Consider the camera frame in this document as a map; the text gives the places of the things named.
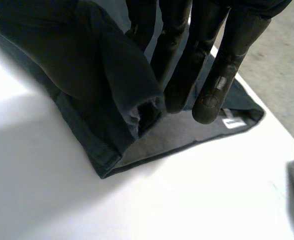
white label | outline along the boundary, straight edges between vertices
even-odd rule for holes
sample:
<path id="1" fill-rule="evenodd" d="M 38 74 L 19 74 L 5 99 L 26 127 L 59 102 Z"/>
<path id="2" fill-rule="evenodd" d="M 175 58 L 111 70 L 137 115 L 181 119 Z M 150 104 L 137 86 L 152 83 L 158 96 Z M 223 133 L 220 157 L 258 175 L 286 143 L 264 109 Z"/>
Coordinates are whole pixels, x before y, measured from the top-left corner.
<path id="1" fill-rule="evenodd" d="M 225 124 L 228 129 L 235 129 L 243 126 L 247 126 L 247 124 L 242 120 L 241 117 L 233 117 L 233 118 L 223 118 L 222 122 Z"/>

gray floor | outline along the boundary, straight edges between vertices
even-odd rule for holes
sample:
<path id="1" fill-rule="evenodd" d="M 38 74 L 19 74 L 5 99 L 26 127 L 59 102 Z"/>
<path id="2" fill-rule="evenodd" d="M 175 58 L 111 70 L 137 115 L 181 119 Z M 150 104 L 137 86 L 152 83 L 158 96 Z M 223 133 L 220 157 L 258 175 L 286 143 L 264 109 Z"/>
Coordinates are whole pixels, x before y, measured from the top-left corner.
<path id="1" fill-rule="evenodd" d="M 294 1 L 252 45 L 239 73 L 294 137 Z"/>

white surface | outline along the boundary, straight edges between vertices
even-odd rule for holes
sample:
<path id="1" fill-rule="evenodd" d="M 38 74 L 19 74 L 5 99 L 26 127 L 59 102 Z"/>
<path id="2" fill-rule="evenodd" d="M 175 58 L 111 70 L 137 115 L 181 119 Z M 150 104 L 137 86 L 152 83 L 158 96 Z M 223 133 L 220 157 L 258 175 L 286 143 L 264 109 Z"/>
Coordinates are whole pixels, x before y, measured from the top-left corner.
<path id="1" fill-rule="evenodd" d="M 265 109 L 247 133 L 101 180 L 52 101 L 0 50 L 0 240 L 294 239 L 294 139 Z"/>

clothing tag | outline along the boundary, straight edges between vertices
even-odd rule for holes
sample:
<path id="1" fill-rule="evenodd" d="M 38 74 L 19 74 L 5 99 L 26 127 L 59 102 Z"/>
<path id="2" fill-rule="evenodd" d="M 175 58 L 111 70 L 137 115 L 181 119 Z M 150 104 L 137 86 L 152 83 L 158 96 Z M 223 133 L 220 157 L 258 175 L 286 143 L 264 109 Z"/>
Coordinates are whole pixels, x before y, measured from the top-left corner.
<path id="1" fill-rule="evenodd" d="M 228 108 L 223 108 L 222 110 L 224 111 L 224 113 L 226 114 L 226 117 L 227 117 L 228 119 L 232 119 L 232 118 L 234 118 L 234 115 L 233 115 L 233 113 L 232 113 L 232 111 L 231 111 L 230 109 L 228 109 Z"/>
<path id="2" fill-rule="evenodd" d="M 239 127 L 247 126 L 247 124 L 242 120 L 241 117 L 223 118 L 222 122 L 228 129 L 236 129 Z"/>

gray fabric lining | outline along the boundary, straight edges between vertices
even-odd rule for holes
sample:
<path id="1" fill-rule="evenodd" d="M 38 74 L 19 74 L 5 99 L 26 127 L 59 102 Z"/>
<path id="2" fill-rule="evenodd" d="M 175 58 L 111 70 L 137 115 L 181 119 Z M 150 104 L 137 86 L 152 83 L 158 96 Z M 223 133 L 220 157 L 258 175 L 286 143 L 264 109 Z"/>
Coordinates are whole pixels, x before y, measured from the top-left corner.
<path id="1" fill-rule="evenodd" d="M 193 119 L 191 111 L 167 115 L 146 136 L 129 147 L 115 168 L 187 146 L 193 142 L 201 143 L 213 136 L 243 132 L 256 124 L 255 121 L 246 119 L 247 126 L 228 129 L 223 124 L 223 118 L 225 116 L 220 115 L 212 124 L 202 125 Z"/>

